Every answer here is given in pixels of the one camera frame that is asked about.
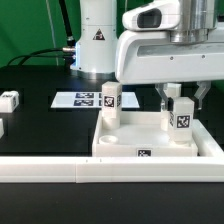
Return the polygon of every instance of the warning label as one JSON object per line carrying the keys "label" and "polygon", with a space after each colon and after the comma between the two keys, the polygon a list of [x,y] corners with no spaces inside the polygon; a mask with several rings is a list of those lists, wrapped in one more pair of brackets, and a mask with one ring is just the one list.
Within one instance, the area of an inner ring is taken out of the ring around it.
{"label": "warning label", "polygon": [[94,36],[93,40],[105,40],[102,31],[99,29]]}

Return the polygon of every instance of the metal part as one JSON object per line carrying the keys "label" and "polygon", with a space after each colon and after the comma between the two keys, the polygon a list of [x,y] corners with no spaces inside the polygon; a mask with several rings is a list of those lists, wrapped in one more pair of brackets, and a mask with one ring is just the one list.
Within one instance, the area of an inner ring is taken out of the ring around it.
{"label": "metal part", "polygon": [[112,73],[94,73],[94,72],[82,72],[82,71],[76,71],[76,70],[71,70],[72,75],[76,75],[80,78],[84,79],[92,79],[92,80],[114,80],[115,79],[115,74],[114,72]]}
{"label": "metal part", "polygon": [[194,94],[194,98],[198,101],[198,105],[196,105],[197,110],[202,109],[202,100],[208,93],[208,91],[211,88],[211,81],[200,81],[197,82],[197,85],[199,86],[197,92]]}
{"label": "metal part", "polygon": [[168,97],[164,91],[167,88],[167,83],[156,84],[155,88],[159,93],[160,97],[162,98],[161,109],[168,110]]}
{"label": "metal part", "polygon": [[216,28],[218,0],[179,0],[181,20],[171,31],[171,42],[193,44],[206,41],[208,30]]}
{"label": "metal part", "polygon": [[62,50],[65,53],[74,53],[75,52],[75,47],[69,47],[69,46],[67,46],[67,47],[63,47]]}

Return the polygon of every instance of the block with marker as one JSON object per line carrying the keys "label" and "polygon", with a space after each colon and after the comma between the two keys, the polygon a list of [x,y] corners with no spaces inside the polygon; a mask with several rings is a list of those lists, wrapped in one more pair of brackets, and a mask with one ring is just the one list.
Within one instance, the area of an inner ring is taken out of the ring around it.
{"label": "block with marker", "polygon": [[122,85],[106,82],[102,85],[102,117],[105,129],[120,127]]}

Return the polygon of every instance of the cable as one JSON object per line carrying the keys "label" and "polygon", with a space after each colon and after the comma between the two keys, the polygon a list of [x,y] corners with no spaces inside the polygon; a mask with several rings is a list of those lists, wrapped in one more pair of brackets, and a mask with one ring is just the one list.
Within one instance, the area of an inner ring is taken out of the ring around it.
{"label": "cable", "polygon": [[128,0],[125,0],[124,12],[128,11]]}
{"label": "cable", "polygon": [[61,13],[62,13],[62,18],[63,18],[63,22],[64,22],[64,26],[65,26],[65,32],[67,35],[67,44],[68,44],[68,46],[73,47],[73,46],[75,46],[76,41],[72,34],[72,29],[71,29],[71,25],[70,25],[70,21],[69,21],[69,17],[68,17],[68,11],[66,8],[65,0],[59,0],[59,4],[61,7]]}
{"label": "cable", "polygon": [[72,58],[71,55],[20,55],[20,56],[17,56],[13,59],[11,59],[8,63],[7,63],[7,66],[10,66],[10,64],[19,59],[19,58],[25,58],[25,57],[29,57],[29,58]]}
{"label": "cable", "polygon": [[[51,26],[51,35],[52,35],[53,45],[54,45],[54,48],[56,48],[54,24],[53,24],[53,20],[52,20],[52,16],[51,16],[51,8],[50,8],[50,4],[49,4],[48,0],[46,0],[46,5],[47,5],[47,12],[48,12],[48,17],[49,17],[49,22],[50,22],[50,26]],[[57,66],[58,66],[59,65],[58,58],[56,58],[56,63],[57,63]]]}
{"label": "cable", "polygon": [[23,60],[21,60],[18,65],[23,65],[33,55],[44,54],[44,53],[51,53],[51,52],[57,52],[57,51],[63,51],[63,49],[62,48],[50,48],[50,49],[35,51],[35,52],[27,55],[26,57],[24,57]]}

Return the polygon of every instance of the white box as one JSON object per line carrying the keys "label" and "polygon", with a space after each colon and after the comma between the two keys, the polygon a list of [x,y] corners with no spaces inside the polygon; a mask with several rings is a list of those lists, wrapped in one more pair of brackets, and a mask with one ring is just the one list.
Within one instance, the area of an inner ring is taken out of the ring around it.
{"label": "white box", "polygon": [[[161,129],[160,112],[121,112],[120,128],[106,130],[99,113],[92,145],[95,157],[196,157],[198,148],[192,139],[189,144],[175,144]],[[108,142],[101,142],[107,136]]]}

